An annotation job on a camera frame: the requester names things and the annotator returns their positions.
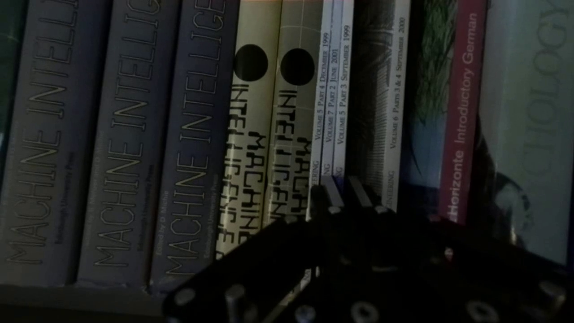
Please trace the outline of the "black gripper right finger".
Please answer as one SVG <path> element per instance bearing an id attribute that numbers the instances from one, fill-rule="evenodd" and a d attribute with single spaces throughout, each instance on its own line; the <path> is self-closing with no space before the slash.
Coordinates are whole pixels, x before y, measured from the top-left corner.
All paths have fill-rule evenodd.
<path id="1" fill-rule="evenodd" d="M 371 199 L 371 196 L 369 196 L 369 192 L 365 190 L 365 187 L 364 187 L 355 176 L 351 176 L 351 178 L 347 180 L 347 183 L 349 183 L 349 188 L 351 188 L 353 201 L 355 201 L 355 205 L 356 205 L 358 208 L 362 208 L 362 210 L 365 210 L 365 212 L 371 212 L 371 214 L 376 214 L 376 215 L 382 215 L 382 214 L 387 212 L 385 206 L 376 205 L 376 203 Z"/>

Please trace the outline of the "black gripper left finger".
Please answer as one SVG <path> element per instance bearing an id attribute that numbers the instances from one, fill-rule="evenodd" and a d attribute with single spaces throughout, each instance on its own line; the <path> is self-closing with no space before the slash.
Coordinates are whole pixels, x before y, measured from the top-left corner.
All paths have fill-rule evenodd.
<path id="1" fill-rule="evenodd" d="M 319 185 L 312 188 L 312 215 L 335 215 L 344 208 L 344 199 L 338 187 L 331 176 L 321 180 Z"/>

